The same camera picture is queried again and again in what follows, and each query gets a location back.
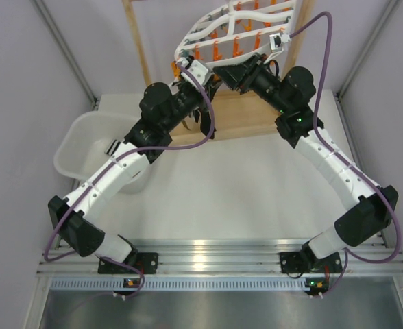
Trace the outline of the black sock white stripes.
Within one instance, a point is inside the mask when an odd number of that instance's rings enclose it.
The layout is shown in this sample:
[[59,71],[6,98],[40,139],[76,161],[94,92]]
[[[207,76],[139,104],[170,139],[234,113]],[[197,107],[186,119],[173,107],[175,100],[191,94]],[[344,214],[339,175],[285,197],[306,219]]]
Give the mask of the black sock white stripes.
[[196,124],[198,124],[200,132],[204,136],[207,136],[212,125],[212,119],[208,107],[203,106],[202,108],[196,108],[193,111],[193,118]]

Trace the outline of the white clip hanger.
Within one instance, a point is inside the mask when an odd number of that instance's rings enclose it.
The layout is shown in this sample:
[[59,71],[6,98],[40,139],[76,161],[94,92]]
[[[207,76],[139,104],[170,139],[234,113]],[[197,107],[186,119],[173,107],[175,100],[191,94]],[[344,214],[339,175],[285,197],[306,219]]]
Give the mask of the white clip hanger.
[[210,68],[270,54],[269,35],[293,30],[296,1],[227,1],[202,16],[176,47],[174,60],[192,56]]

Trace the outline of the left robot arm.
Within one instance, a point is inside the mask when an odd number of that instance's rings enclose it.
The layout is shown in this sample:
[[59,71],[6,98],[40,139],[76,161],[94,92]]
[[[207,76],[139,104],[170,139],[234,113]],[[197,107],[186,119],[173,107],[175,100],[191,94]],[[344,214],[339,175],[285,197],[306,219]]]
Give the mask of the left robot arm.
[[119,234],[105,232],[96,219],[108,200],[164,151],[173,149],[171,131],[188,115],[200,111],[210,119],[205,137],[189,145],[189,149],[203,145],[215,135],[212,101],[220,85],[215,78],[204,84],[182,79],[176,93],[162,82],[148,86],[139,103],[140,119],[109,159],[76,190],[49,200],[53,234],[60,235],[81,257],[95,255],[113,260],[122,272],[133,270],[137,264],[136,247]]

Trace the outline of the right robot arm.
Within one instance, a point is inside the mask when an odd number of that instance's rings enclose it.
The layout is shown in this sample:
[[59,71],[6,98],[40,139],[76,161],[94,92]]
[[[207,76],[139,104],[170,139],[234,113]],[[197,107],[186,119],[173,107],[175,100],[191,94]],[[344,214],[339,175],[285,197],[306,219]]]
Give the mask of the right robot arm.
[[280,112],[279,135],[320,172],[346,210],[328,229],[303,244],[299,255],[307,270],[319,271],[327,257],[360,245],[394,222],[398,192],[368,178],[337,147],[308,105],[316,92],[308,69],[295,66],[280,79],[256,53],[240,64],[218,66],[214,73],[230,90],[252,91]]

